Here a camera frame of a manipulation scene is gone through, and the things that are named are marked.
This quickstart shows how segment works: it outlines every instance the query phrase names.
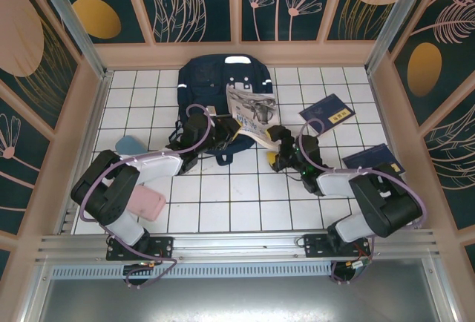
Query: navy backpack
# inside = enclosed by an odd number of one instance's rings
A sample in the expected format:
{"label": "navy backpack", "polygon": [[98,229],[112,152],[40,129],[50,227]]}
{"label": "navy backpack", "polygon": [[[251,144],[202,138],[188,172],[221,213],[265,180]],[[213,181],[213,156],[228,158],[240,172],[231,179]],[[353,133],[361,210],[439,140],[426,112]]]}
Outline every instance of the navy backpack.
{"label": "navy backpack", "polygon": [[[217,115],[229,114],[227,86],[253,93],[272,93],[267,67],[252,56],[216,54],[196,57],[179,72],[177,129],[188,120],[186,108],[192,103],[214,106]],[[238,135],[225,150],[206,153],[215,155],[219,165],[229,165],[233,154],[250,148],[254,142],[246,135]]]}

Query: backpack handle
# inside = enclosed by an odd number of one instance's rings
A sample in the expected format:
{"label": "backpack handle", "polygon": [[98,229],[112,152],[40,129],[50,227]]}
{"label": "backpack handle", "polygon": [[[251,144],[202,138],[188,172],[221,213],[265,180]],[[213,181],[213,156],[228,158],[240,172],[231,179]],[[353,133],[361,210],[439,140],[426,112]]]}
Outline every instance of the backpack handle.
{"label": "backpack handle", "polygon": [[223,155],[216,155],[216,162],[219,166],[226,166],[232,164],[232,155],[225,155],[226,159],[223,158]]}

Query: blue passport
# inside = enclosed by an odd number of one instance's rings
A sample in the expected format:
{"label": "blue passport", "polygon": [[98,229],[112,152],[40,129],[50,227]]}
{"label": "blue passport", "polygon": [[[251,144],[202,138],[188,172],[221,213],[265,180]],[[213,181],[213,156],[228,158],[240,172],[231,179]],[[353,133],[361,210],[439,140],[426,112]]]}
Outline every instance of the blue passport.
{"label": "blue passport", "polygon": [[389,150],[386,144],[379,144],[372,148],[360,151],[359,153],[344,157],[344,164],[347,168],[374,168],[384,162],[389,163],[394,171],[398,174],[405,172],[404,168],[399,164],[393,153]]}
{"label": "blue passport", "polygon": [[355,115],[350,107],[345,105],[334,93],[321,101],[316,102],[307,109],[299,113],[306,121],[318,118],[324,123],[324,129],[321,130],[321,125],[318,122],[310,123],[310,126],[319,134],[326,131],[331,131],[338,124]]}

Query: black mounting bracket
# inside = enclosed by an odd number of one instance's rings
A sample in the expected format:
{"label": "black mounting bracket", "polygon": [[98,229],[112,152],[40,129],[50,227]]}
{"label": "black mounting bracket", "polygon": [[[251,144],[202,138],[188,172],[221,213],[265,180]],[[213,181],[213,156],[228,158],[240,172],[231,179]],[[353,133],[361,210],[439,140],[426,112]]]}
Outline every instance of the black mounting bracket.
{"label": "black mounting bracket", "polygon": [[[171,257],[173,252],[173,237],[150,237],[148,247],[143,254],[155,257]],[[108,240],[107,261],[147,261],[124,248],[115,239]]]}
{"label": "black mounting bracket", "polygon": [[[305,234],[303,237],[303,244],[306,257],[358,257],[359,251],[352,244],[341,247],[337,252],[328,243],[327,233],[320,234]],[[358,244],[361,250],[370,255],[370,244],[368,239],[360,238],[354,241]]]}

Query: folded newspaper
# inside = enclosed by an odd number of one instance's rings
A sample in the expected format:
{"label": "folded newspaper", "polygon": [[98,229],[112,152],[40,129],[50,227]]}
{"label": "folded newspaper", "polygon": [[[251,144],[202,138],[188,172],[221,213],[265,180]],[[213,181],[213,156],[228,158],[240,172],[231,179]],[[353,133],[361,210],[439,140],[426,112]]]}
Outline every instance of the folded newspaper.
{"label": "folded newspaper", "polygon": [[239,91],[232,87],[228,87],[226,92],[229,113],[243,125],[238,133],[277,151],[278,143],[273,142],[266,134],[268,128],[280,124],[274,95]]}

